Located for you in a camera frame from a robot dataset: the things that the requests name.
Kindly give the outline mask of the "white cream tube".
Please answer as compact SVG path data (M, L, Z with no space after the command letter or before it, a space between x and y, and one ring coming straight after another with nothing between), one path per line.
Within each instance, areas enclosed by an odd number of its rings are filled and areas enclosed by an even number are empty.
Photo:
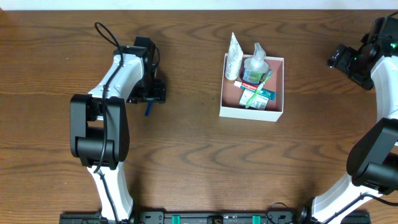
M227 80L235 81L239 77L242 60L243 50L234 32L232 32L226 61L226 70L224 72Z

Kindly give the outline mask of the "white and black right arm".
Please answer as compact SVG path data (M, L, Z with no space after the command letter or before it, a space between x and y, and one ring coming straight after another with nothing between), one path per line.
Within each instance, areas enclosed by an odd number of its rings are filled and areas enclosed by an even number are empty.
M357 209L397 190L397 13L377 18L363 35L358 50L340 44L328 59L365 90L375 89L376 124L353 146L346 172L324 194L311 198L295 223L370 223L368 212Z

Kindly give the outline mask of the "white green soap packet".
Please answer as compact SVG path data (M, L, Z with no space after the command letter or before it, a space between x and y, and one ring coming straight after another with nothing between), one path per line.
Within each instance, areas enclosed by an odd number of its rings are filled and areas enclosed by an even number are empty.
M246 107L249 100L252 98L254 92L251 90L244 90L241 98L239 100L239 106ZM265 110L269 99L260 94L256 95L256 97L252 100L249 108L254 108L257 110Z

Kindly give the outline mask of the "teal toothpaste tube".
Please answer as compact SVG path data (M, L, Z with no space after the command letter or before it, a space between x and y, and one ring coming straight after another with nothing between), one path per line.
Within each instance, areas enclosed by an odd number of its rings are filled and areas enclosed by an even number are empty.
M254 85L250 85L248 83L244 83L244 82L239 82L239 81L235 81L234 82L234 86L238 87L238 88L242 88L244 90L250 90L252 92L255 92L257 90L257 86ZM268 99L270 99L271 101L274 101L276 98L276 92L274 91L270 91L270 90L266 90L264 88L262 88L259 91L259 94L262 96L267 97Z

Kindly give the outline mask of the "clear pump bottle dark liquid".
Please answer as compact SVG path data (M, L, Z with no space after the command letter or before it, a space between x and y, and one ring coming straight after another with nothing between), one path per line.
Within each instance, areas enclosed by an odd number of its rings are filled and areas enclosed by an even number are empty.
M266 52L259 42L254 44L254 55L244 61L242 80L252 85L259 85L263 76L268 72L269 65L265 61Z

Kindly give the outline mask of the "green and white toothbrush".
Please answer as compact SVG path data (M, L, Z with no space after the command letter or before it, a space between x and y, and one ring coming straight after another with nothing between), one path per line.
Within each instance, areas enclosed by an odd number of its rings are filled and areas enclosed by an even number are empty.
M256 91L254 92L254 94L252 95L252 97L250 97L250 99L247 101L247 103L246 103L246 105L245 105L245 108L246 108L246 109L248 109L248 108L252 105L252 103L253 103L255 97L258 95L258 93L260 92L260 90L261 90L261 89L263 88L263 86L266 84L266 82L268 81L268 79L270 79L270 77L273 75L273 73L274 73L273 70L269 70L269 71L265 74L265 76L264 76L264 78L263 78L263 80L262 80L262 83L257 87L257 89L256 89Z

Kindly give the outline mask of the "blue disposable razor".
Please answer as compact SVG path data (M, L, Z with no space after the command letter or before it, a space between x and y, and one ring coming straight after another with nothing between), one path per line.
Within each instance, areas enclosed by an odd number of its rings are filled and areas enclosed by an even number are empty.
M147 108L146 108L144 116L149 116L150 115L151 108L152 108L152 102L149 102L147 104Z

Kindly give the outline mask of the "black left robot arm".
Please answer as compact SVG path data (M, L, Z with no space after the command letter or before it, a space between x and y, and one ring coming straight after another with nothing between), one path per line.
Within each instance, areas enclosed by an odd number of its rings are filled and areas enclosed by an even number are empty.
M101 200L96 215L62 215L60 223L130 223L134 201L124 174L130 145L126 104L165 103L165 83L155 77L159 54L148 37L119 45L101 82L70 101L70 148L88 169Z

